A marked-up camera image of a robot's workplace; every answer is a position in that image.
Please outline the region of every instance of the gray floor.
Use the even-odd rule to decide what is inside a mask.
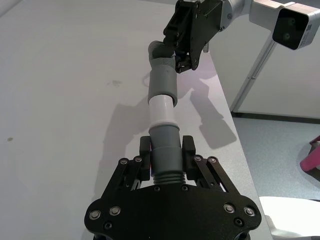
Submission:
[[[247,163],[261,196],[320,200],[320,181],[303,172],[299,163],[320,125],[234,118]]]

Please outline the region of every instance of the white plastic tube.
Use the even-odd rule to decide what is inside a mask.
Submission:
[[[174,117],[173,100],[168,95],[157,95],[149,101],[150,109],[150,128],[159,125],[175,125],[178,126]]]

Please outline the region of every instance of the camera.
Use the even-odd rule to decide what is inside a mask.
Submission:
[[[249,20],[269,29],[276,43],[296,50],[314,40],[320,26],[320,9],[295,2],[253,0]]]
[[[279,11],[273,40],[292,50],[312,43],[320,25],[320,10],[299,3]]]

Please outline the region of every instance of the pink object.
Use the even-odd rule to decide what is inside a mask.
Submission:
[[[320,141],[320,136],[312,140],[310,144],[312,145],[319,141]],[[318,146],[304,160],[300,162],[300,167],[305,172],[308,172],[318,166],[320,166],[320,146]]]

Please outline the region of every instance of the white tabletop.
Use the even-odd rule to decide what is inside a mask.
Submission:
[[[148,45],[174,7],[143,0],[25,0],[0,18],[0,234],[91,240],[84,226],[121,157],[148,134]],[[181,135],[259,199],[209,54],[178,76]],[[253,240],[271,240],[263,219]]]

